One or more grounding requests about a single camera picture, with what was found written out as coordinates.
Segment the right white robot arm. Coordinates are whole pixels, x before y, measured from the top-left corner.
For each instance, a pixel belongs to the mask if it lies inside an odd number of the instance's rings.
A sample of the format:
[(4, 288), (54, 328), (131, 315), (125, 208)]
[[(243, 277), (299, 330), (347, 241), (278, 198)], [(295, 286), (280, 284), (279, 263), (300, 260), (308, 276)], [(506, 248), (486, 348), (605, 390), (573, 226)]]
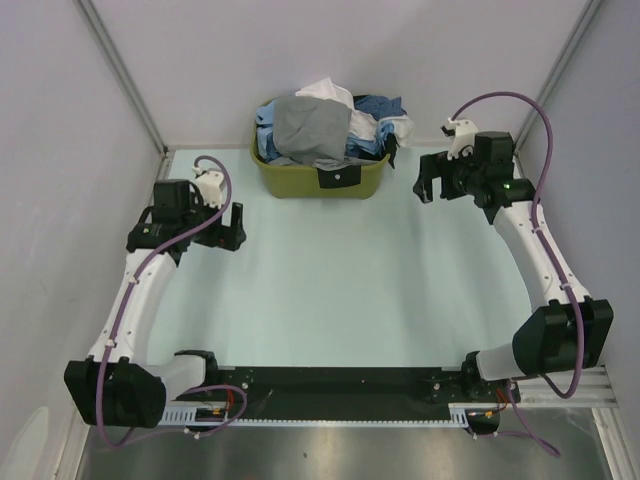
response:
[(526, 286), (531, 314), (499, 347), (468, 354), (463, 393), (484, 401), (497, 381), (539, 377), (563, 399), (572, 397), (582, 373), (600, 358), (613, 323), (606, 299), (577, 280), (560, 252), (532, 182), (515, 175), (514, 142), (507, 132), (481, 132), (470, 121), (443, 127), (448, 150), (420, 158), (414, 194), (424, 204), (469, 196), (508, 247)]

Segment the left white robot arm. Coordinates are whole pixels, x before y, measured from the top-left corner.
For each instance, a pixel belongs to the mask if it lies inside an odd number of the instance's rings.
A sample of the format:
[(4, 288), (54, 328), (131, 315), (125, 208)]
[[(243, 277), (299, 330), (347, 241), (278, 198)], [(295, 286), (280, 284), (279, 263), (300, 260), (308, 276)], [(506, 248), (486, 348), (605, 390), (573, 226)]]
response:
[(153, 428), (168, 402), (193, 393), (207, 400), (221, 387), (215, 355), (181, 350), (147, 364), (151, 330), (170, 280), (193, 243), (236, 251), (246, 239), (243, 207), (224, 193), (220, 171), (195, 180), (162, 180), (127, 238), (125, 269), (109, 317), (83, 360), (70, 361), (64, 382), (88, 425)]

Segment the grey long sleeve shirt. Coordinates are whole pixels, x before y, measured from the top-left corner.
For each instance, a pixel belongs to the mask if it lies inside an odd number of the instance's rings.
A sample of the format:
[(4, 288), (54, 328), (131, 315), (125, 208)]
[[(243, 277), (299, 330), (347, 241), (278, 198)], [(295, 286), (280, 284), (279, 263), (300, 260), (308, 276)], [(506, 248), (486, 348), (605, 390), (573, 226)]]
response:
[(319, 159), (342, 160), (351, 110), (331, 99), (284, 96), (275, 100), (273, 142), (284, 157), (311, 165)]

